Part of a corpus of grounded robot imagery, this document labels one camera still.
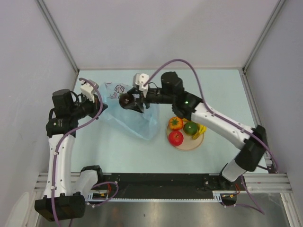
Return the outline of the orange red fake tomato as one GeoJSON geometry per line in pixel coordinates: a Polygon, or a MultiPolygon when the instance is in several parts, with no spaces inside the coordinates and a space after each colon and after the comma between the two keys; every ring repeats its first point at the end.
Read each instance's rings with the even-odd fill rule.
{"type": "Polygon", "coordinates": [[[173,131],[178,131],[183,128],[183,120],[179,117],[172,117],[169,120],[168,126],[173,131]]]}

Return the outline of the yellow fake banana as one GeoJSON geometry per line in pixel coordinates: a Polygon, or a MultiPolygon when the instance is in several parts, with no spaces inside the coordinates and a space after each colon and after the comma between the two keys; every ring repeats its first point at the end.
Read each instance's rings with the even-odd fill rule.
{"type": "MultiPolygon", "coordinates": [[[[189,120],[187,120],[185,118],[183,118],[182,120],[183,120],[184,124],[187,123],[187,122],[189,122],[189,120]]],[[[198,131],[197,131],[197,133],[195,135],[193,135],[193,136],[188,135],[188,136],[191,136],[191,139],[193,139],[193,140],[196,140],[199,136],[201,136],[202,134],[204,134],[206,132],[206,129],[207,129],[204,125],[201,125],[201,124],[198,124],[198,123],[196,123],[196,124],[198,125],[198,131]]]]}

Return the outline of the dark purple fake fruit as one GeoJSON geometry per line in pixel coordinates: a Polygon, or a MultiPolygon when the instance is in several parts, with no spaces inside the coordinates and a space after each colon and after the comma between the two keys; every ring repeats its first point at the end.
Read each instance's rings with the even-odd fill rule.
{"type": "Polygon", "coordinates": [[[132,105],[134,103],[134,96],[129,93],[122,93],[119,96],[119,104],[122,108],[125,108],[128,105],[132,105]]]}

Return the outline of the red fake apple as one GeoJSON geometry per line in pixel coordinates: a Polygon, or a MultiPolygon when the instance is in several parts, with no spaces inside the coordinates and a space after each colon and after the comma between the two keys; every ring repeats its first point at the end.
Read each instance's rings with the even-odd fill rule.
{"type": "Polygon", "coordinates": [[[184,137],[180,131],[172,131],[168,136],[169,143],[172,146],[179,146],[183,143],[184,137]]]}

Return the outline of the dark green fake fruit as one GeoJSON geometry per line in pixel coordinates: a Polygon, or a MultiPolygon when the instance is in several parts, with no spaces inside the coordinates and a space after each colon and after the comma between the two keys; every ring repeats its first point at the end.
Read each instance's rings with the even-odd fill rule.
{"type": "Polygon", "coordinates": [[[183,126],[183,131],[187,135],[195,135],[198,131],[198,125],[195,122],[187,122],[183,126]]]}

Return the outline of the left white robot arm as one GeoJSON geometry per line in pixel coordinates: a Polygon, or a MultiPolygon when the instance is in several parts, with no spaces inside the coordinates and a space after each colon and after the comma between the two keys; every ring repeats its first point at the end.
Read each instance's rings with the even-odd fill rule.
{"type": "Polygon", "coordinates": [[[61,220],[81,218],[89,191],[105,183],[99,165],[85,166],[80,177],[71,184],[71,153],[76,131],[84,126],[79,120],[86,116],[90,122],[107,109],[98,91],[82,91],[79,95],[69,89],[53,92],[53,109],[49,112],[46,134],[49,142],[49,168],[43,197],[35,201],[35,210],[46,220],[60,224],[61,220]]]}

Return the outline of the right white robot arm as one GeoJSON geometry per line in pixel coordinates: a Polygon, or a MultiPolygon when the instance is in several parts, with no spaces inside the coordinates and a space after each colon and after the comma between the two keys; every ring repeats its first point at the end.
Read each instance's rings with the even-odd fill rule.
{"type": "Polygon", "coordinates": [[[135,74],[133,87],[119,98],[123,109],[144,113],[151,104],[169,104],[177,117],[204,125],[231,142],[239,153],[219,173],[218,184],[224,190],[231,189],[244,173],[255,171],[268,149],[263,126],[251,128],[210,108],[184,89],[175,72],[162,74],[161,87],[151,88],[148,79],[146,74],[135,74]]]}

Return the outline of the light blue printed plastic bag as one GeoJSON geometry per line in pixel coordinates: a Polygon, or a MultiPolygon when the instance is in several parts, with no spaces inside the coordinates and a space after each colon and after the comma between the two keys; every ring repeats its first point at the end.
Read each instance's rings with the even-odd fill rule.
{"type": "Polygon", "coordinates": [[[102,112],[100,119],[123,132],[151,140],[160,129],[159,107],[151,105],[144,113],[123,109],[119,104],[119,97],[131,88],[132,86],[123,83],[101,84],[98,90],[107,109],[102,112]]]}

